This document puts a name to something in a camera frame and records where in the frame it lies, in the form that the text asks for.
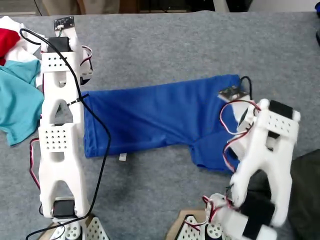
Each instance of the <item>gray felt surface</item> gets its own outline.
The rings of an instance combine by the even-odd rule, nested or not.
[[[16,20],[52,36],[54,18]],[[320,48],[315,34],[320,22],[315,13],[205,11],[87,15],[75,20],[81,43],[94,52],[94,78],[84,90],[248,75],[256,100],[274,99],[301,111],[294,157],[319,147]],[[28,144],[26,140],[8,147],[5,135],[0,135],[3,240],[24,239],[30,231],[50,223],[38,214],[39,192],[28,172]],[[101,158],[81,155],[81,160],[91,199]],[[201,195],[223,193],[229,179],[197,168],[186,146],[130,154],[127,162],[111,156],[94,212],[113,240],[162,240],[181,209],[203,207]],[[293,239],[288,223],[279,230],[278,239]]]

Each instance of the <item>wooden block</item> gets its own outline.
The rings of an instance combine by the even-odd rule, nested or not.
[[[170,230],[165,236],[165,240],[175,240],[178,231],[183,224],[186,215],[193,215],[198,223],[202,223],[206,220],[206,212],[204,209],[184,209],[179,212],[179,215],[175,222],[172,224]]]

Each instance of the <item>circuit board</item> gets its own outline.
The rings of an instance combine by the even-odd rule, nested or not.
[[[59,18],[53,21],[53,26],[55,31],[59,31],[58,26],[63,26],[61,29],[69,29],[75,27],[75,19],[74,16],[67,16],[63,18]]]

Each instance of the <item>blue fabric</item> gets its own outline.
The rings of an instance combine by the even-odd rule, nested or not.
[[[40,62],[7,61],[0,66],[0,129],[12,146],[22,142],[37,127],[44,100],[35,88]]]
[[[239,83],[238,75],[223,75],[83,94],[89,93],[84,101],[110,130],[111,155],[188,145],[197,166],[229,171],[222,151],[232,135],[219,121],[219,112],[225,102],[218,98],[218,92]],[[84,120],[85,156],[103,156],[108,143],[107,134],[86,109]],[[223,112],[223,120],[232,131],[236,130],[237,122],[231,106]],[[230,155],[228,159],[237,167],[237,159]]]

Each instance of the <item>teal cloth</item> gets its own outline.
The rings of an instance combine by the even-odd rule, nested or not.
[[[7,143],[22,142],[37,127],[43,94],[36,89],[40,62],[7,61],[0,66],[0,129],[6,132]]]

